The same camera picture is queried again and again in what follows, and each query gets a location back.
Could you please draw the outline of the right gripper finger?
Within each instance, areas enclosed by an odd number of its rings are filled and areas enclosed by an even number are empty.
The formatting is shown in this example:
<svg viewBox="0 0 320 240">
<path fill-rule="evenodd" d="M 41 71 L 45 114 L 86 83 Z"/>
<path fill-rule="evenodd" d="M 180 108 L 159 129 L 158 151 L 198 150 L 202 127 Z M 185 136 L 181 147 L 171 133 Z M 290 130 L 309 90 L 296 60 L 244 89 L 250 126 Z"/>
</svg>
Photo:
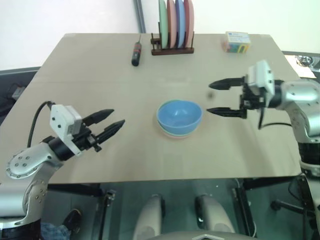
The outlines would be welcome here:
<svg viewBox="0 0 320 240">
<path fill-rule="evenodd" d="M 239 87 L 245 83 L 245 76 L 235 78 L 225 78 L 214 81 L 208 85 L 209 88 L 214 90 L 229 90 L 232 87 Z"/>
<path fill-rule="evenodd" d="M 221 117 L 228 117 L 228 118 L 247 118 L 247 110 L 246 109 L 231 109 L 229 107 L 214 107 L 208 108 L 207 112 L 218 115 Z"/>
</svg>

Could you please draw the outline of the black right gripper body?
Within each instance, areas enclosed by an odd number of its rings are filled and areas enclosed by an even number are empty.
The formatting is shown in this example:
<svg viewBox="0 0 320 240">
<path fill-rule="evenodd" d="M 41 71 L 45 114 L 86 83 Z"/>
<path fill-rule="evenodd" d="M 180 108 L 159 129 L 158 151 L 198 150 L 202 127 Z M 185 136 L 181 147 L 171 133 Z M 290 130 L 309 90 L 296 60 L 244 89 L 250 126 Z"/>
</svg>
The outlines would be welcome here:
<svg viewBox="0 0 320 240">
<path fill-rule="evenodd" d="M 259 110 L 266 107 L 266 91 L 263 87 L 254 88 L 253 90 L 245 83 L 240 95 L 241 110 Z"/>
</svg>

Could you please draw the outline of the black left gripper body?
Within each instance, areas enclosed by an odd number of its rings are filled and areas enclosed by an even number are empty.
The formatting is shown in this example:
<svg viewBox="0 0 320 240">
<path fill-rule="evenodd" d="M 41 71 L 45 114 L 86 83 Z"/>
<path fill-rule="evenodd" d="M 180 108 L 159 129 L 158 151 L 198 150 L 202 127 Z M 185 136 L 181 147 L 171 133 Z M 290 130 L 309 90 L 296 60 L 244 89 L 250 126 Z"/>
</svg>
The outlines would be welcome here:
<svg viewBox="0 0 320 240">
<path fill-rule="evenodd" d="M 89 150 L 93 148 L 96 152 L 102 150 L 98 143 L 98 138 L 95 136 L 89 127 L 82 124 L 79 132 L 73 135 L 72 142 L 78 147 L 80 151 Z"/>
</svg>

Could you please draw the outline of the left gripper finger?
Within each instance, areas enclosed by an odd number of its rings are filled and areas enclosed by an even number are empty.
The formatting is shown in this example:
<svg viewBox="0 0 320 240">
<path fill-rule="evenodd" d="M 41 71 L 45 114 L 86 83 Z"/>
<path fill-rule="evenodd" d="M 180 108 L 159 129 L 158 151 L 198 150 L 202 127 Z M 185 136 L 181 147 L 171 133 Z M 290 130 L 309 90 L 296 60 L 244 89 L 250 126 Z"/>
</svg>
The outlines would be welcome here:
<svg viewBox="0 0 320 240">
<path fill-rule="evenodd" d="M 113 137 L 124 125 L 125 120 L 120 120 L 117 122 L 112 123 L 111 125 L 107 126 L 103 132 L 96 136 L 96 141 L 98 144 L 101 144 L 107 141 L 109 138 Z"/>
<path fill-rule="evenodd" d="M 114 109 L 103 109 L 97 112 L 94 112 L 85 118 L 82 119 L 82 122 L 86 126 L 91 126 L 93 124 L 97 124 L 104 119 L 106 119 L 109 115 L 111 115 L 114 112 Z"/>
</svg>

